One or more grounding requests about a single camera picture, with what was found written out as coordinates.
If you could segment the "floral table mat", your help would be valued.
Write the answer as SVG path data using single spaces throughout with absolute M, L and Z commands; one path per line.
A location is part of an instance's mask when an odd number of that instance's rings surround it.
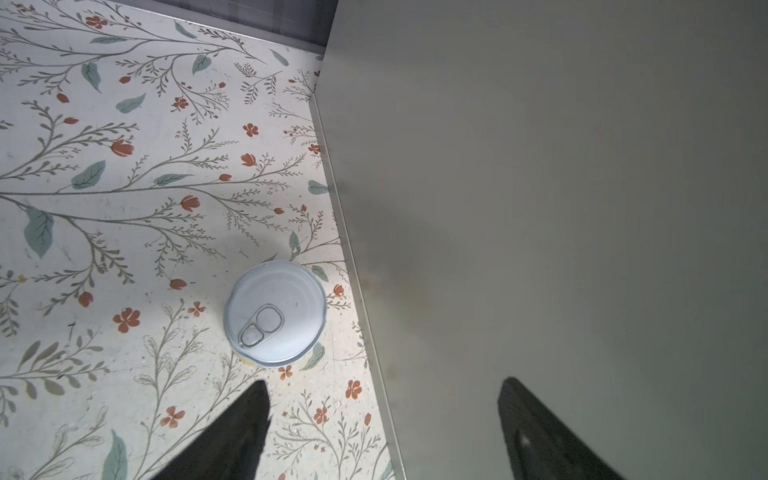
M 310 103 L 322 55 L 113 1 L 1 5 L 1 475 L 149 479 L 251 383 L 261 479 L 392 479 Z M 238 278 L 320 283 L 316 345 L 237 357 Z

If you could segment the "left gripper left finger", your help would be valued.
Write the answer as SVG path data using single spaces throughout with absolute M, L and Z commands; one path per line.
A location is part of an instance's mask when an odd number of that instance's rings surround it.
M 155 477 L 254 480 L 271 423 L 270 407 L 266 382 L 254 382 Z

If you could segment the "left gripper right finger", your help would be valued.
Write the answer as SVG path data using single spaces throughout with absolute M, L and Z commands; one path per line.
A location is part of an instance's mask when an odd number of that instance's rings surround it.
M 497 406 L 514 478 L 622 479 L 518 379 L 504 380 Z

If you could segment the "can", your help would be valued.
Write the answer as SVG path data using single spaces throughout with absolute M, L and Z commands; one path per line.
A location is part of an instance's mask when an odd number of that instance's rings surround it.
M 307 268 L 272 260 L 233 287 L 223 324 L 235 354 L 262 367 L 287 366 L 310 352 L 326 325 L 323 287 Z

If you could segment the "beige metal cabinet counter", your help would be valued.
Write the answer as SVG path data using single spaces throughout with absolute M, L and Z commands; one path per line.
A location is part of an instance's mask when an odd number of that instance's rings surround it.
M 767 475 L 767 5 L 342 1 L 316 91 L 398 455 L 519 379 L 628 479 Z

